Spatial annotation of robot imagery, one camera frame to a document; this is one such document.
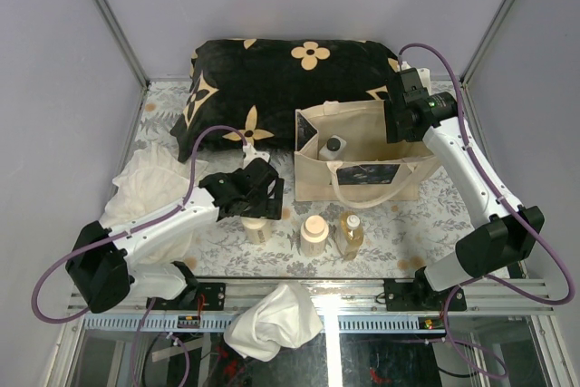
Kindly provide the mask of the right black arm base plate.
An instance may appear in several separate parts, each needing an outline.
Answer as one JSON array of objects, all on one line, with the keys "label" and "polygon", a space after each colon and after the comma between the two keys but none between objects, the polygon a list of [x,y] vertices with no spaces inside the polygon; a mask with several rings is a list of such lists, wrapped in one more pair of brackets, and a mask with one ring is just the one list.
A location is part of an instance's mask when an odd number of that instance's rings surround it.
[{"label": "right black arm base plate", "polygon": [[385,278],[383,292],[388,312],[442,312],[451,288],[437,292],[423,288],[415,279]]}]

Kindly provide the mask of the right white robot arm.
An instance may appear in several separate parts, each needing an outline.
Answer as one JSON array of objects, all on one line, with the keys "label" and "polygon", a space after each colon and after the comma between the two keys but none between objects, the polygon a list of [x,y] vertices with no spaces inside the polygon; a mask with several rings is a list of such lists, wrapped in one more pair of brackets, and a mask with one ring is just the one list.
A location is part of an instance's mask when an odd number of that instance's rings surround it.
[{"label": "right white robot arm", "polygon": [[529,257],[531,231],[545,223],[539,207],[526,208],[491,168],[448,92],[430,94],[414,68],[399,71],[384,102],[387,141],[421,142],[440,161],[467,207],[472,231],[452,254],[419,269],[412,295],[423,309],[442,303],[455,285]]}]

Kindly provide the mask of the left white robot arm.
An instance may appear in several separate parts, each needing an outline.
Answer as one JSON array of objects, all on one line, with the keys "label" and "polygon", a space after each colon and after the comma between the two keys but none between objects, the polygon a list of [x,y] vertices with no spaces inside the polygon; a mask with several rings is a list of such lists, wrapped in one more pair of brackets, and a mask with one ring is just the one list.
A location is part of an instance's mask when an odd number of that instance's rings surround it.
[{"label": "left white robot arm", "polygon": [[107,312],[127,297],[144,297],[158,309],[193,310],[202,292],[185,263],[147,264],[145,258],[224,218],[280,219],[284,185],[261,158],[243,169],[207,175],[184,199],[143,218],[115,228],[97,221],[86,225],[65,269],[93,314]]}]

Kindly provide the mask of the beige canvas tote bag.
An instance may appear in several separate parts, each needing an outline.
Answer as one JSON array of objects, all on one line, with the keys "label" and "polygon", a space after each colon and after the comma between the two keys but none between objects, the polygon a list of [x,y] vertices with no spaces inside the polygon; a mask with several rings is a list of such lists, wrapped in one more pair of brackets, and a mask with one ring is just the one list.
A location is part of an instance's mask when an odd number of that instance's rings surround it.
[{"label": "beige canvas tote bag", "polygon": [[[320,161],[333,135],[347,141],[342,160]],[[419,185],[440,167],[421,142],[389,144],[382,101],[325,102],[295,112],[295,199],[372,208],[416,200]]]}]

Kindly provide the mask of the beige bottle wooden cap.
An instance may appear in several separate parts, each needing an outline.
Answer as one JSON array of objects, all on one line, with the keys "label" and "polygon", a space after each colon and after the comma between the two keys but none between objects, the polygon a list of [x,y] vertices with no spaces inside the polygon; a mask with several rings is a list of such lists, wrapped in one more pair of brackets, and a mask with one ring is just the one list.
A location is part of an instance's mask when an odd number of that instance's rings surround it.
[{"label": "beige bottle wooden cap", "polygon": [[328,234],[329,226],[323,217],[308,217],[300,228],[302,253],[307,257],[320,256],[324,252]]},{"label": "beige bottle wooden cap", "polygon": [[241,218],[248,240],[254,245],[265,244],[272,234],[271,223],[264,218]]}]

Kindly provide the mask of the white square bottle black cap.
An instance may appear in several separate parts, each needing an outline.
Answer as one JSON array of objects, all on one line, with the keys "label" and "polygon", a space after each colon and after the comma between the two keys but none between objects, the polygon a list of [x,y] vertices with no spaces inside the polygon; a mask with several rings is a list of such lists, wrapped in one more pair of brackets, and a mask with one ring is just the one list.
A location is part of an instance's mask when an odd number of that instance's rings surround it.
[{"label": "white square bottle black cap", "polygon": [[320,161],[338,161],[343,159],[347,146],[347,141],[343,138],[333,135],[323,145],[318,152]]}]

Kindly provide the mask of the clear amber liquid bottle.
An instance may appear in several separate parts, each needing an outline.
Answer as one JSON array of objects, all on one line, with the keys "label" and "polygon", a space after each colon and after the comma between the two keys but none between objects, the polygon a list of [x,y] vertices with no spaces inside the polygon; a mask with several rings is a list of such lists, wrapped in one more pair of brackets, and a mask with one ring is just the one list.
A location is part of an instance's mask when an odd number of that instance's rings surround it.
[{"label": "clear amber liquid bottle", "polygon": [[335,244],[344,260],[354,260],[364,241],[361,219],[352,211],[345,211],[335,232]]}]

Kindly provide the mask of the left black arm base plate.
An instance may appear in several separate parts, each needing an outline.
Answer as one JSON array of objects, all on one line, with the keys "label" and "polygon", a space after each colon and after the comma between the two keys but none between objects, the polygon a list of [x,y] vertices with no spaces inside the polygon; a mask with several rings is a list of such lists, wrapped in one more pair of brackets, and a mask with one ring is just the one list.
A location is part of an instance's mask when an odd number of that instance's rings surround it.
[{"label": "left black arm base plate", "polygon": [[178,297],[178,309],[198,312],[223,311],[226,301],[226,284],[221,282],[201,282],[188,285]]}]

